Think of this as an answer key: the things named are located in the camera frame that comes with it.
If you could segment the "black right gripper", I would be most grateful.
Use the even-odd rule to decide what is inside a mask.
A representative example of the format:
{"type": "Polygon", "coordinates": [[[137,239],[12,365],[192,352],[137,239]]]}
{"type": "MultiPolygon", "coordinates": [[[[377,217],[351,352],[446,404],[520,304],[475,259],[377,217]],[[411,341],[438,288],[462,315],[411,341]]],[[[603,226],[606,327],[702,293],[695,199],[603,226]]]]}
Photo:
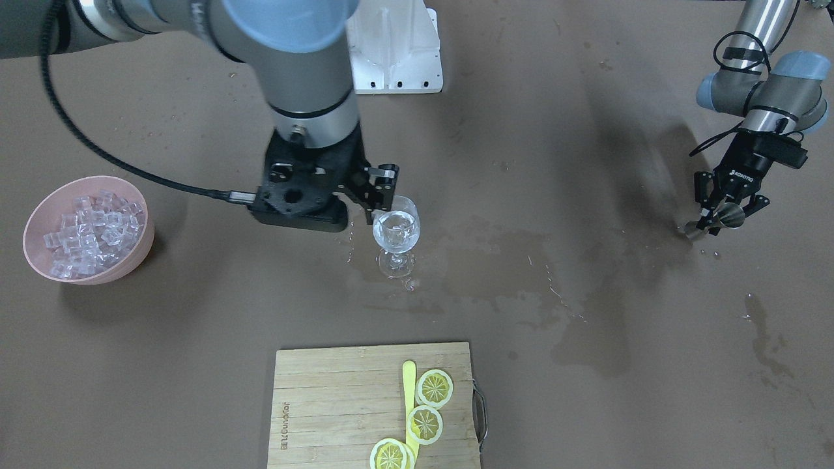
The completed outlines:
{"type": "Polygon", "coordinates": [[[373,225],[376,211],[392,210],[399,166],[369,166],[362,130],[335,145],[307,148],[298,135],[284,139],[273,131],[263,161],[263,177],[248,211],[263,225],[338,233],[349,216],[346,196],[373,225]]]}

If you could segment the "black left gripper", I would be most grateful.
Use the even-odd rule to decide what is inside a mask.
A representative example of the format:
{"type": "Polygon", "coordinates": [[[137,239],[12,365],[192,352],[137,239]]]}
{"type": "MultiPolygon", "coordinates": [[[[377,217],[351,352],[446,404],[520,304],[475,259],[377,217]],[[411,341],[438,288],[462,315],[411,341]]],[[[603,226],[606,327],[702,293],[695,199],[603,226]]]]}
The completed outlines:
{"type": "Polygon", "coordinates": [[[742,130],[736,133],[726,154],[713,172],[694,173],[694,191],[700,206],[696,228],[701,231],[720,231],[717,206],[721,198],[732,199],[741,205],[741,214],[733,225],[744,221],[769,205],[769,198],[757,193],[774,163],[800,169],[807,162],[807,150],[801,143],[785,135],[742,130]]]}

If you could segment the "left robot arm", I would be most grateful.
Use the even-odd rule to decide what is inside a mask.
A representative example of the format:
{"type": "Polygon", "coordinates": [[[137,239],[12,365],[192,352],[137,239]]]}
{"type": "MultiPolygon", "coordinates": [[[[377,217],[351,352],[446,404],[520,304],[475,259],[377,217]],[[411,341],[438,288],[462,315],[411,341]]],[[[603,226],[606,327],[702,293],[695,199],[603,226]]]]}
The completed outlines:
{"type": "Polygon", "coordinates": [[[798,1],[747,1],[735,29],[713,48],[718,71],[702,80],[697,104],[741,122],[692,151],[700,154],[732,137],[717,167],[694,175],[700,217],[685,225],[690,238],[741,227],[769,205],[760,190],[775,163],[801,169],[807,162],[801,140],[830,113],[822,84],[831,62],[815,51],[790,51],[771,60],[799,7],[798,1]]]}

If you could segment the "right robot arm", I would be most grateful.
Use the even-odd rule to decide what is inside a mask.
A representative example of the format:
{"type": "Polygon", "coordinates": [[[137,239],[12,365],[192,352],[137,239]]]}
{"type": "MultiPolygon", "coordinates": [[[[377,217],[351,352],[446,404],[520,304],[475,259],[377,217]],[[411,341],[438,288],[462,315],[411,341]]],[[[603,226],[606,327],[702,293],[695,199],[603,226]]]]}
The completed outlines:
{"type": "MultiPolygon", "coordinates": [[[[23,234],[42,193],[104,163],[71,136],[42,89],[38,37],[48,1],[2,2],[2,241],[23,234]]],[[[116,44],[91,30],[68,2],[53,30],[50,63],[62,103],[102,146],[143,169],[205,188],[253,173],[277,110],[322,109],[345,93],[346,41],[314,57],[267,51],[248,38],[216,44],[194,21],[227,19],[226,1],[206,12],[190,1],[152,1],[172,32],[116,44]]]]}

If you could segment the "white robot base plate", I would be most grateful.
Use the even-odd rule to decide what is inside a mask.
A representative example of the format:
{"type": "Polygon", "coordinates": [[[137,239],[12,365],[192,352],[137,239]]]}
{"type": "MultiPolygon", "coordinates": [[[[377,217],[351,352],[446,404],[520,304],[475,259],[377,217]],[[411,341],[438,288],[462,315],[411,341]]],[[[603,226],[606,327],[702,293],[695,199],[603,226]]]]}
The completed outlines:
{"type": "Polygon", "coordinates": [[[438,15],[423,1],[360,1],[346,23],[358,94],[439,93],[438,15]]]}

